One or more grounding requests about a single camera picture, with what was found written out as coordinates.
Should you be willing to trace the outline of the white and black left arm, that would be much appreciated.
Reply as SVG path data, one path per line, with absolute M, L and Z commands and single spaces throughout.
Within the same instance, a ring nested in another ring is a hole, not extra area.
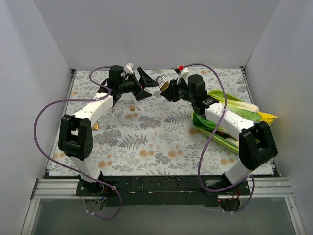
M 110 66 L 108 78 L 100 85 L 95 101 L 88 103 L 73 115 L 63 115 L 60 124 L 58 148 L 70 157 L 80 172 L 79 180 L 83 188 L 92 195 L 103 193 L 105 186 L 98 178 L 101 176 L 97 164 L 91 157 L 93 150 L 93 125 L 121 98 L 124 93 L 132 93 L 137 101 L 151 97 L 145 88 L 157 87 L 159 83 L 138 67 L 136 77 L 133 64 Z

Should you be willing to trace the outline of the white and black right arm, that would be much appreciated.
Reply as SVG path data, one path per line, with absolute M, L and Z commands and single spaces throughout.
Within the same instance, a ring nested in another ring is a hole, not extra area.
M 200 75 L 191 75 L 188 81 L 171 80 L 161 86 L 161 96 L 168 101 L 191 103 L 195 114 L 213 121 L 239 142 L 239 160 L 223 175 L 220 181 L 204 187 L 209 193 L 224 192 L 231 195 L 239 184 L 261 165 L 277 156 L 278 150 L 270 126 L 245 119 L 227 109 L 217 99 L 208 95 Z

